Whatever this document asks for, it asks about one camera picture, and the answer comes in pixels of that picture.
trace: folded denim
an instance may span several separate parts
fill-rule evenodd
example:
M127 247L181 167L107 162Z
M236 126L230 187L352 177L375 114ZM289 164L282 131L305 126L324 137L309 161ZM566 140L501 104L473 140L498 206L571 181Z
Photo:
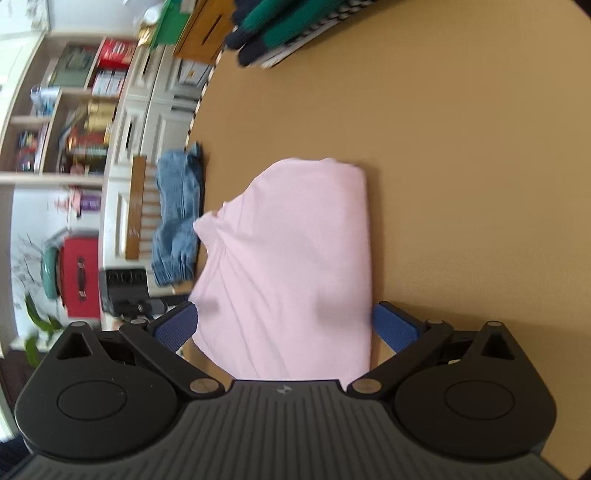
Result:
M203 211L201 149L169 150L158 160L156 185L162 223L152 239L152 270L159 286L192 280L199 248L193 222Z

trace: drawer handle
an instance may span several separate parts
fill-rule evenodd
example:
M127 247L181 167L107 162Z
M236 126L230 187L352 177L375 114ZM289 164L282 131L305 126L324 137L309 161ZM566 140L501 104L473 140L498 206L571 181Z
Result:
M86 300L86 269L84 268L84 258L78 257L78 298L80 301Z
M170 107L170 111L171 112L187 112L190 114L195 113L194 108L189 108L188 106L176 106L176 105L173 105L172 107Z
M125 140L125 149L129 150L129 142L131 141L131 131L134 129L134 123L129 123L129 130L127 130L127 140Z
M150 65L150 60L152 60L152 54L148 53L148 57L146 58L146 63L144 65L144 69L142 71L142 77L146 76L146 72L148 71L148 65Z
M189 97L188 95L174 95L175 100L186 100L188 102L197 103L199 100L194 97Z
M207 35L205 35L205 38L201 42L202 47L205 45L205 42L209 39L209 35L211 35L213 33L213 29L217 27L217 24L220 22L221 19L222 19L222 16L218 15L216 18L216 21L213 23L212 27L209 29L209 32L207 32Z

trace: red toolbox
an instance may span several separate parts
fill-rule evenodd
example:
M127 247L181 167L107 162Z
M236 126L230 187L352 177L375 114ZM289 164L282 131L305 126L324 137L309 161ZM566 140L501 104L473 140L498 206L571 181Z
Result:
M68 317L100 319L99 239L67 237L59 269L61 300Z

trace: pink cloth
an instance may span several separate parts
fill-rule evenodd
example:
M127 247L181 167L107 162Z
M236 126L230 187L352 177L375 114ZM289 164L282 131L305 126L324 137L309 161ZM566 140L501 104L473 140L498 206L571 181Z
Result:
M361 169L332 158L273 164L194 223L207 248L189 298L195 344L235 378L346 387L369 369L368 227Z

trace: wooden table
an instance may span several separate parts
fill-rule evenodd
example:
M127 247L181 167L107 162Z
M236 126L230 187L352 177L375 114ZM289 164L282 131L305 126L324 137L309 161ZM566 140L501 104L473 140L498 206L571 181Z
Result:
M458 328L505 322L558 405L544 454L579 476L591 445L590 126L591 22L574 3L384 0L271 70L224 54L192 139L206 209L281 158L363 167L375 300ZM391 354L374 347L374 363Z

